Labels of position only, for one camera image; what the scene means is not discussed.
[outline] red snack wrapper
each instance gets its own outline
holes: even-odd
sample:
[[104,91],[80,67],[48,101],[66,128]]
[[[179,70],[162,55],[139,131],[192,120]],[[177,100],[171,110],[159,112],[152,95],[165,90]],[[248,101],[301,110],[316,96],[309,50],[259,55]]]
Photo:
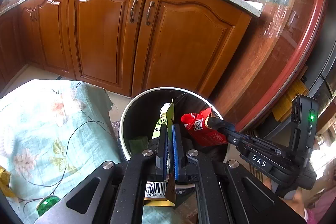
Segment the red snack wrapper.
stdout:
[[189,134],[202,146],[213,146],[227,143],[226,137],[216,130],[205,126],[206,118],[211,114],[211,107],[199,114],[188,113],[181,117],[181,122]]

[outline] kitchen cabinet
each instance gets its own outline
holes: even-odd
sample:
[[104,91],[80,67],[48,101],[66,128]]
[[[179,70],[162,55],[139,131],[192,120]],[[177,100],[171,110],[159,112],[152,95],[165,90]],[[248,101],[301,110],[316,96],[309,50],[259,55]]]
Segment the kitchen cabinet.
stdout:
[[8,83],[25,64],[19,39],[17,9],[13,9],[0,17],[0,70],[3,78],[0,82]]
[[6,82],[5,82],[5,79],[3,78],[2,73],[0,71],[0,92],[3,91],[5,86],[6,86]]
[[41,44],[34,37],[33,9],[34,0],[27,0],[19,5],[21,44],[26,62],[43,69]]
[[68,40],[68,0],[34,0],[33,27],[45,70],[75,78]]
[[298,76],[317,41],[327,0],[264,3],[210,96],[236,130],[255,128]]
[[76,79],[130,96],[144,0],[69,0]]
[[74,79],[67,8],[68,0],[27,0],[20,4],[21,44],[27,63]]
[[174,86],[208,97],[250,19],[222,0],[146,0],[132,96]]

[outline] green sponge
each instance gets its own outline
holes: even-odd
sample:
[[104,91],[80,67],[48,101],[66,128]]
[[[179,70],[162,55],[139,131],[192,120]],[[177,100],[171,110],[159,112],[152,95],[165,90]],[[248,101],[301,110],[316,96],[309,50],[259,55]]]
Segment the green sponge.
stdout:
[[129,146],[131,149],[132,155],[140,153],[147,149],[148,138],[147,136],[136,137],[129,141]]

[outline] tile floor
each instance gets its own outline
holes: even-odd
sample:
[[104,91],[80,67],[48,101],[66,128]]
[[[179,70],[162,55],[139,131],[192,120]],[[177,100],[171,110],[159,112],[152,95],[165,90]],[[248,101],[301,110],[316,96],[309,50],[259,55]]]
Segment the tile floor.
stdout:
[[[16,76],[16,78],[7,87],[7,89],[2,92],[2,96],[5,96],[6,94],[18,88],[19,86],[29,82],[30,80],[33,79],[56,80],[58,77],[59,75],[56,75],[54,73],[33,66],[27,66],[19,75]],[[62,77],[62,80],[71,80],[71,79]],[[125,107],[131,101],[131,99],[109,91],[107,91],[107,94],[110,100],[114,103],[112,110],[109,112],[111,122],[118,121],[120,120]]]

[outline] green bottle cap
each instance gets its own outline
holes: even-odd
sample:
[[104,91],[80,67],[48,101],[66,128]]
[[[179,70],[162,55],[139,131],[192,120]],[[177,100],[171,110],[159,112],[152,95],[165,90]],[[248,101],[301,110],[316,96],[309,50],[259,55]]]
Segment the green bottle cap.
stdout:
[[60,198],[55,195],[50,195],[50,196],[43,198],[36,207],[36,211],[39,217],[43,215],[46,211],[48,211],[52,206],[54,206],[59,201],[60,201]]

